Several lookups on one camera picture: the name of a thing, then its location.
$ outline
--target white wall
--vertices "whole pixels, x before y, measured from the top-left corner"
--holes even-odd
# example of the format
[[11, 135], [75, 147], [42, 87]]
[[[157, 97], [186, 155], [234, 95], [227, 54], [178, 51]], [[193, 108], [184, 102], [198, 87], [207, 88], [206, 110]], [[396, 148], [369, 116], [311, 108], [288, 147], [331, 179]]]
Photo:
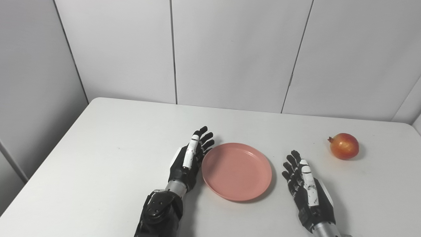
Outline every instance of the white wall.
[[421, 110], [418, 0], [314, 1], [290, 86], [311, 0], [173, 1], [175, 62], [170, 0], [56, 2], [89, 100], [409, 124]]
[[421, 80], [418, 79], [408, 96], [399, 107], [392, 122], [412, 124], [421, 113]]
[[87, 101], [53, 1], [0, 1], [0, 31], [0, 143], [30, 177]]
[[169, 0], [56, 0], [89, 101], [175, 103]]
[[175, 0], [178, 103], [280, 113], [311, 0]]
[[415, 122], [412, 124], [412, 126], [415, 127], [415, 129], [421, 135], [421, 115], [418, 116], [418, 118], [415, 120]]
[[392, 120], [421, 75], [420, 9], [418, 0], [314, 1], [283, 112]]
[[0, 152], [0, 215], [3, 214], [23, 186], [22, 180]]

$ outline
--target panel seam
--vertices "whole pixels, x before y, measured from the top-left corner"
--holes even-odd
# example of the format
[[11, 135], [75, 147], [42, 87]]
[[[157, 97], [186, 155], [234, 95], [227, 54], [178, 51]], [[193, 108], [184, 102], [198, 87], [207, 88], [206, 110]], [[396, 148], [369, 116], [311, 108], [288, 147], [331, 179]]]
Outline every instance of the panel seam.
[[[414, 83], [414, 85], [412, 85], [411, 90], [409, 90], [409, 92], [408, 92], [408, 94], [406, 95], [405, 99], [402, 101], [402, 104], [400, 104], [399, 108], [396, 110], [396, 113], [393, 115], [393, 117], [390, 119], [390, 121], [392, 121], [392, 120], [395, 118], [395, 116], [397, 115], [397, 112], [399, 112], [400, 108], [401, 108], [401, 107], [402, 107], [402, 105], [405, 103], [406, 99], [407, 99], [407, 98], [408, 98], [408, 96], [411, 94], [412, 90], [414, 90], [414, 87], [415, 87], [415, 85], [418, 83], [418, 81], [420, 80], [420, 78], [421, 78], [421, 75], [418, 77], [418, 80]], [[416, 119], [417, 119], [416, 117], [415, 117], [415, 118], [413, 118], [413, 119], [412, 119], [412, 122], [411, 122], [410, 124], [413, 124], [413, 123], [414, 123], [414, 121], [415, 121]]]
[[176, 51], [174, 48], [174, 23], [173, 23], [173, 1], [170, 0], [170, 20], [171, 20], [171, 43], [173, 47], [173, 68], [174, 68], [174, 90], [176, 96], [176, 105], [178, 105], [178, 96], [177, 96], [177, 75], [176, 75]]
[[28, 177], [24, 173], [24, 171], [21, 169], [21, 167], [13, 160], [10, 153], [6, 150], [6, 147], [3, 146], [3, 144], [0, 141], [0, 152], [3, 154], [3, 156], [6, 158], [6, 161], [9, 162], [12, 169], [16, 172], [16, 174], [19, 176], [19, 178], [24, 182], [28, 182]]
[[69, 52], [70, 52], [70, 56], [72, 57], [73, 65], [75, 66], [75, 69], [76, 69], [77, 78], [79, 78], [79, 82], [80, 82], [80, 85], [82, 87], [83, 94], [85, 95], [86, 102], [89, 104], [89, 100], [88, 100], [88, 96], [86, 95], [85, 87], [83, 86], [82, 79], [80, 78], [79, 70], [77, 69], [75, 57], [73, 56], [73, 52], [72, 52], [72, 49], [70, 48], [69, 40], [67, 39], [66, 31], [64, 30], [63, 22], [61, 21], [61, 17], [60, 17], [59, 9], [58, 9], [57, 4], [56, 4], [56, 0], [52, 0], [52, 1], [54, 3], [54, 7], [56, 8], [57, 16], [59, 17], [61, 29], [63, 30], [64, 38], [66, 39], [67, 47], [69, 48]]
[[312, 12], [312, 9], [313, 9], [313, 3], [314, 3], [314, 0], [312, 0], [312, 4], [310, 5], [309, 14], [307, 15], [306, 24], [304, 25], [303, 35], [301, 36], [301, 41], [300, 41], [300, 45], [298, 46], [297, 56], [295, 57], [295, 62], [294, 62], [294, 66], [292, 68], [291, 77], [290, 77], [290, 80], [289, 80], [289, 83], [288, 83], [287, 91], [285, 92], [285, 98], [284, 98], [284, 102], [282, 104], [281, 113], [284, 111], [285, 101], [287, 100], [287, 95], [288, 95], [289, 88], [291, 86], [292, 77], [294, 76], [295, 65], [297, 64], [298, 55], [300, 54], [301, 44], [303, 43], [304, 34], [306, 33], [307, 24], [308, 24], [309, 18], [310, 18], [310, 13]]

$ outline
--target robotic hand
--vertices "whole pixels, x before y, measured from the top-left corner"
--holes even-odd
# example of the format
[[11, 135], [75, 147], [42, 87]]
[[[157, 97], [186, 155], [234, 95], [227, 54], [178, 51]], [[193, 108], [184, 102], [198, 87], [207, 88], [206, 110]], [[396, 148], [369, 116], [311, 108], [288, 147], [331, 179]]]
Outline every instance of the robotic hand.
[[190, 142], [178, 149], [165, 189], [154, 190], [143, 205], [134, 237], [175, 237], [183, 216], [183, 196], [196, 184], [197, 172], [210, 147], [213, 133], [205, 126], [194, 132]]
[[301, 224], [315, 237], [341, 237], [336, 228], [333, 202], [323, 183], [313, 178], [310, 166], [292, 151], [282, 175], [298, 208]]

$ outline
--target plate rim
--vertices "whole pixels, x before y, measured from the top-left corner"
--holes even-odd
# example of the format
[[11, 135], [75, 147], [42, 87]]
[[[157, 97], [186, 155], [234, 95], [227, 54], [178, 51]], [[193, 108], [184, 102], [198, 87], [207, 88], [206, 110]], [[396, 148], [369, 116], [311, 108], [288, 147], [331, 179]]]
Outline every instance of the plate rim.
[[259, 197], [259, 196], [261, 196], [263, 193], [265, 193], [265, 191], [269, 188], [269, 186], [270, 186], [270, 184], [272, 183], [272, 180], [273, 180], [273, 172], [272, 172], [272, 167], [271, 167], [271, 165], [270, 165], [270, 162], [269, 162], [269, 160], [268, 160], [268, 158], [263, 154], [263, 153], [261, 153], [261, 151], [259, 151], [258, 149], [256, 149], [256, 148], [254, 148], [254, 147], [252, 147], [252, 146], [250, 146], [250, 145], [247, 145], [247, 144], [244, 144], [244, 143], [223, 143], [223, 144], [220, 144], [220, 145], [217, 145], [217, 146], [215, 146], [215, 147], [213, 147], [206, 155], [205, 155], [205, 157], [203, 158], [203, 161], [202, 161], [202, 166], [203, 166], [203, 163], [205, 162], [205, 159], [206, 159], [206, 156], [209, 154], [209, 153], [211, 153], [212, 152], [212, 150], [213, 149], [215, 149], [215, 148], [217, 148], [217, 147], [220, 147], [220, 146], [223, 146], [223, 145], [231, 145], [231, 144], [235, 144], [235, 145], [242, 145], [242, 146], [246, 146], [246, 147], [249, 147], [249, 148], [251, 148], [252, 150], [254, 150], [254, 151], [256, 151], [257, 152], [257, 154], [255, 154], [255, 153], [253, 153], [255, 156], [257, 156], [257, 157], [259, 157], [259, 154], [261, 155], [261, 157], [263, 157], [263, 159], [260, 159], [260, 160], [262, 160], [263, 161], [263, 163], [264, 163], [264, 165], [265, 165], [265, 167], [267, 167], [268, 168], [268, 170], [270, 171], [270, 173], [268, 172], [268, 176], [270, 177], [270, 180], [269, 180], [269, 182], [267, 183], [267, 185], [265, 185], [265, 188], [263, 189], [263, 191], [259, 194], [259, 195], [257, 195], [257, 196], [255, 196], [255, 197], [252, 197], [252, 198], [246, 198], [246, 199], [236, 199], [236, 198], [230, 198], [230, 197], [226, 197], [226, 196], [224, 196], [224, 195], [222, 195], [222, 194], [220, 194], [219, 192], [217, 192], [216, 190], [214, 190], [209, 184], [208, 184], [208, 182], [207, 182], [207, 180], [206, 180], [206, 178], [205, 178], [205, 174], [202, 172], [202, 178], [203, 178], [203, 180], [204, 180], [204, 182], [206, 183], [206, 186], [208, 186], [215, 194], [217, 194], [217, 195], [219, 195], [220, 197], [222, 197], [222, 198], [224, 198], [224, 199], [226, 199], [226, 200], [229, 200], [229, 201], [235, 201], [235, 202], [244, 202], [244, 201], [250, 201], [250, 200], [253, 200], [253, 199], [255, 199], [255, 198], [257, 198], [257, 197]]

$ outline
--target red fruit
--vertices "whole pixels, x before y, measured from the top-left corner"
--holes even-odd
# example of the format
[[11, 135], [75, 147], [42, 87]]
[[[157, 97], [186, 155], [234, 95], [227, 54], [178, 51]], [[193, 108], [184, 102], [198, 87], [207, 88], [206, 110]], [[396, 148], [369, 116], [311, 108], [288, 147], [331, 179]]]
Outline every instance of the red fruit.
[[328, 141], [333, 155], [342, 160], [351, 159], [360, 151], [357, 139], [348, 133], [339, 133], [333, 138], [329, 137]]

